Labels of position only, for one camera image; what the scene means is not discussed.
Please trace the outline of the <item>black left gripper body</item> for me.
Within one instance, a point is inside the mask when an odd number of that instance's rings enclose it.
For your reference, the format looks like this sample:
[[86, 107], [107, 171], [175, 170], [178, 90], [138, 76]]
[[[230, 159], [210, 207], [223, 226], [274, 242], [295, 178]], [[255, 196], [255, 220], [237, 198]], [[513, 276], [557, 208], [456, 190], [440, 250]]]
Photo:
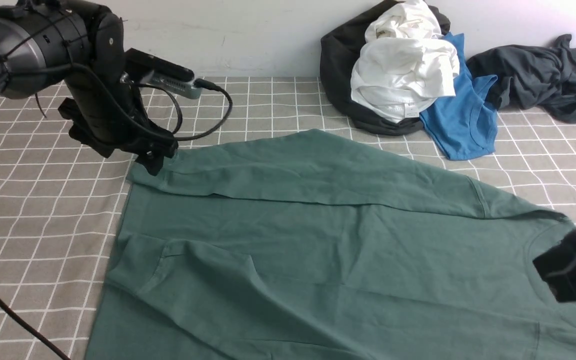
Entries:
[[173, 158], [178, 141], [147, 116], [140, 85], [125, 72], [121, 18], [99, 11], [87, 28], [86, 39], [90, 57], [78, 61], [65, 78], [71, 100], [59, 107], [59, 113], [73, 122], [70, 137], [103, 158], [115, 151]]

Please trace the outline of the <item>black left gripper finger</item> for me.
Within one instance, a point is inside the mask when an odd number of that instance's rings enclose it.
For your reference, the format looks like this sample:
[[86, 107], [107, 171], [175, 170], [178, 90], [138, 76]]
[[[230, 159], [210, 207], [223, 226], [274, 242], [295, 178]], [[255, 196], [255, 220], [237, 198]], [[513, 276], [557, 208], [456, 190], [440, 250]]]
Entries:
[[144, 167], [148, 174], [157, 176], [163, 168], [165, 155], [158, 152], [140, 153], [135, 162]]

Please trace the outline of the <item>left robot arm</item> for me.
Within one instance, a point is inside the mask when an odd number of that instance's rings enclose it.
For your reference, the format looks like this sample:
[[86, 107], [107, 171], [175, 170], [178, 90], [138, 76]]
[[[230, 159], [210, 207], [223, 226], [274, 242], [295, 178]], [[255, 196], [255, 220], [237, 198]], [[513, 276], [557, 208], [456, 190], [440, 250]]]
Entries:
[[109, 158], [135, 155], [151, 175], [173, 158], [178, 141], [153, 123], [142, 84], [127, 71], [122, 19], [86, 0], [19, 0], [0, 6], [0, 96], [22, 100], [64, 82], [58, 112], [71, 139]]

